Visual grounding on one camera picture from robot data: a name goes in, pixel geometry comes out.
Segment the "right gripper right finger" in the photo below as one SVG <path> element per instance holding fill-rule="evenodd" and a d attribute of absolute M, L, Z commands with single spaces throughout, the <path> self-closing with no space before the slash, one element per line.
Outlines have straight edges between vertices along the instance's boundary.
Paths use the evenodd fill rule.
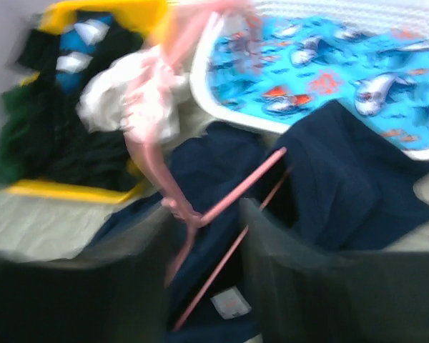
<path fill-rule="evenodd" d="M 264 342 L 429 342 L 429 252 L 326 252 L 243 199 L 245 284 Z"/>

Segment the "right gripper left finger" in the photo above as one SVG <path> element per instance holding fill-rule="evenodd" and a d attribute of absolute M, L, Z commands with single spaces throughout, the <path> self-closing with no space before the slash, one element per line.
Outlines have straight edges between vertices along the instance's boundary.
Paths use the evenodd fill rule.
<path fill-rule="evenodd" d="M 162 342 L 173 228 L 155 207 L 71 259 L 0 253 L 0 342 Z"/>

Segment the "navy blue t shirt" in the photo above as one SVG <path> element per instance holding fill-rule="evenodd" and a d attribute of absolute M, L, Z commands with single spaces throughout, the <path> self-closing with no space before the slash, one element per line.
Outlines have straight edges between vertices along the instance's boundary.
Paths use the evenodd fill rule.
<path fill-rule="evenodd" d="M 275 143 L 283 158 L 247 192 L 261 202 L 278 187 L 268 211 L 285 228 L 328 251 L 387 247 L 429 222 L 429 204 L 414 185 L 429 161 L 408 158 L 342 104 L 329 101 L 299 120 Z M 214 121 L 202 136 L 170 154 L 169 168 L 188 201 L 203 213 L 224 198 L 268 156 L 260 135 Z M 225 319 L 212 297 L 245 294 L 235 254 L 181 329 L 174 323 L 240 233 L 233 204 L 201 228 L 172 282 L 167 342 L 245 342 L 259 329 L 252 314 Z"/>

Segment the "pink wire hanger front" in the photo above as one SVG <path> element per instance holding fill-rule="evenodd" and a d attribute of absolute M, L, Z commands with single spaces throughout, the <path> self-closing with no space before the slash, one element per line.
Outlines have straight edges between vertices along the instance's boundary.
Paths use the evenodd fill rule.
<path fill-rule="evenodd" d="M 239 14 L 248 26 L 250 41 L 255 43 L 260 38 L 261 21 L 254 13 L 249 1 L 203 1 L 188 4 L 186 10 L 193 11 L 194 16 L 188 24 L 178 33 L 173 41 L 170 51 L 165 51 L 163 45 L 149 36 L 148 43 L 151 49 L 161 46 L 164 60 L 174 69 L 179 69 L 185 55 L 195 45 L 202 32 L 211 21 L 217 22 L 221 15 Z M 256 181 L 259 180 L 274 164 L 283 158 L 287 152 L 285 148 L 274 151 L 251 175 L 235 187 L 224 199 L 215 204 L 206 214 L 199 214 L 193 210 L 179 185 L 164 162 L 163 153 L 158 141 L 148 136 L 143 142 L 134 140 L 131 135 L 124 132 L 127 148 L 134 162 L 142 169 L 146 178 L 155 185 L 163 196 L 163 202 L 173 214 L 187 225 L 186 242 L 179 254 L 170 264 L 167 272 L 167 281 L 170 282 L 189 255 L 194 245 L 197 232 L 208 225 L 215 217 L 240 198 Z"/>

